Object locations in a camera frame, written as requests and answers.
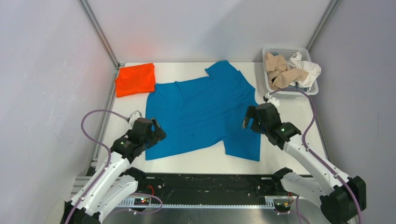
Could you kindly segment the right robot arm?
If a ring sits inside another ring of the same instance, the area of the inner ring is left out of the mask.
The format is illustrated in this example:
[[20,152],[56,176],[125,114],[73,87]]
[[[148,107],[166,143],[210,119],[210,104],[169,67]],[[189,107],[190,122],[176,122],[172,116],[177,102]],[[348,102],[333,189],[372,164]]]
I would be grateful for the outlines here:
[[352,178],[319,156],[296,126],[281,121],[272,103],[249,106],[243,127],[250,121],[252,131],[265,135],[272,145],[296,159],[313,177],[310,181],[289,168],[282,168],[272,175],[274,193],[283,195],[287,191],[302,196],[318,206],[332,224],[361,217],[367,207],[366,183],[361,177]]

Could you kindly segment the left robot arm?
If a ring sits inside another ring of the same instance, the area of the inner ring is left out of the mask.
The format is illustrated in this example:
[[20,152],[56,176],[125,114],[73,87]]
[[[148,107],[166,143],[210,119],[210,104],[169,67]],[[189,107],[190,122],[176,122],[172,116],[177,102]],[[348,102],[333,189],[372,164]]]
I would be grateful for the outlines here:
[[155,118],[147,119],[140,111],[125,117],[111,110],[104,110],[125,120],[131,129],[116,139],[111,147],[102,142],[99,145],[107,151],[107,160],[101,165],[87,184],[64,204],[62,224],[100,224],[128,195],[154,198],[160,211],[163,201],[150,194],[147,189],[147,175],[131,167],[132,162],[145,150],[166,138],[167,134]]

